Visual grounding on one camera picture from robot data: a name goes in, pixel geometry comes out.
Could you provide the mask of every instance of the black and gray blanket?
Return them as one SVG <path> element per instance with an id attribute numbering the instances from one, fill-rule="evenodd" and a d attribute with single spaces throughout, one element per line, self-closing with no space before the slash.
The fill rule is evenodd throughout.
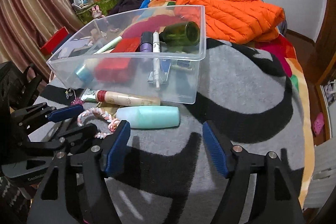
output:
<path id="1" fill-rule="evenodd" d="M 36 103 L 57 108 L 70 105 L 74 98 L 66 99 L 65 90 L 55 79 Z M 84 107 L 93 105 L 85 103 Z M 196 102 L 175 105 L 180 109 L 180 126 L 132 130 L 124 172 L 106 180 L 122 223 L 211 222 L 227 180 L 217 173 L 204 147 L 202 123 L 206 120 L 212 120 L 221 133 L 251 153 L 276 152 L 299 193 L 305 155 L 303 109 L 297 90 L 275 56 L 207 39 Z M 107 131 L 104 121 L 90 122 Z M 50 122 L 30 138 L 46 141 L 57 127 Z M 241 223 L 248 220 L 254 184 L 251 176 Z"/>

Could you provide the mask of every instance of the green fabric basket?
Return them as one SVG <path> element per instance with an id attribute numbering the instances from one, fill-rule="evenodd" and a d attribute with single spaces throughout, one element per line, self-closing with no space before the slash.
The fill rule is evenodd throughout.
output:
<path id="1" fill-rule="evenodd" d="M 86 25 L 91 20 L 93 20 L 92 10 L 91 10 L 92 7 L 95 7 L 96 5 L 98 5 L 102 14 L 104 16 L 107 16 L 108 11 L 111 10 L 116 4 L 117 4 L 116 0 L 98 0 L 95 4 L 90 5 L 90 7 L 86 8 L 85 10 L 81 12 L 77 12 L 76 15 L 79 18 L 79 20 L 83 22 L 84 25 Z"/>

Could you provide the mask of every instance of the clear plastic bin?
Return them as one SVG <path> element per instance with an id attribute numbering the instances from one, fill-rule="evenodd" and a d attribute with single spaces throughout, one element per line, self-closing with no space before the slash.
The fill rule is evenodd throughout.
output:
<path id="1" fill-rule="evenodd" d="M 118 36 L 140 38 L 142 32 L 163 31 L 176 22 L 194 21 L 199 44 L 167 47 L 161 52 L 94 54 Z M 202 5 L 153 7 L 95 19 L 66 41 L 47 61 L 67 88 L 109 90 L 158 96 L 161 100 L 193 104 L 200 61 L 206 55 L 205 8 Z M 160 60 L 160 88 L 153 83 L 153 62 Z"/>

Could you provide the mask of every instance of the silver bolt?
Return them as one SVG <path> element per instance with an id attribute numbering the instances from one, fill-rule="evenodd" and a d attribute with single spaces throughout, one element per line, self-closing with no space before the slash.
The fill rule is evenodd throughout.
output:
<path id="1" fill-rule="evenodd" d="M 94 145 L 91 147 L 91 151 L 92 152 L 98 152 L 100 150 L 100 146 L 99 145 Z"/>
<path id="2" fill-rule="evenodd" d="M 278 155 L 277 155 L 275 152 L 273 152 L 273 151 L 269 152 L 268 155 L 269 155 L 269 157 L 270 157 L 271 159 L 275 159 L 275 158 L 278 156 Z"/>
<path id="3" fill-rule="evenodd" d="M 63 158 L 64 156 L 65 156 L 65 153 L 64 153 L 63 151 L 58 152 L 58 153 L 56 154 L 56 158 L 58 158 L 58 159 L 61 159 L 61 158 Z"/>
<path id="4" fill-rule="evenodd" d="M 241 152 L 243 150 L 243 148 L 240 145 L 235 145 L 233 147 L 233 150 L 236 151 L 236 152 Z"/>

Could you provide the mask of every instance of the braided wrist strap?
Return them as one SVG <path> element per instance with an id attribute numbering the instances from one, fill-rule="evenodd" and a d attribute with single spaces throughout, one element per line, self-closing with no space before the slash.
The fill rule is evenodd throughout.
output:
<path id="1" fill-rule="evenodd" d="M 118 120 L 117 118 L 113 118 L 111 114 L 109 114 L 107 111 L 102 111 L 101 108 L 98 107 L 91 107 L 87 110 L 85 110 L 84 112 L 82 112 L 81 114 L 78 115 L 77 117 L 77 125 L 82 127 L 84 125 L 82 119 L 83 117 L 86 117 L 90 114 L 93 114 L 94 116 L 96 116 L 97 118 L 103 118 L 104 120 L 106 120 L 107 122 L 109 122 L 108 125 L 108 129 L 110 130 L 110 133 L 102 133 L 102 132 L 98 132 L 95 135 L 95 138 L 100 138 L 103 139 L 106 136 L 113 134 L 117 128 L 117 126 L 120 124 L 120 120 Z"/>

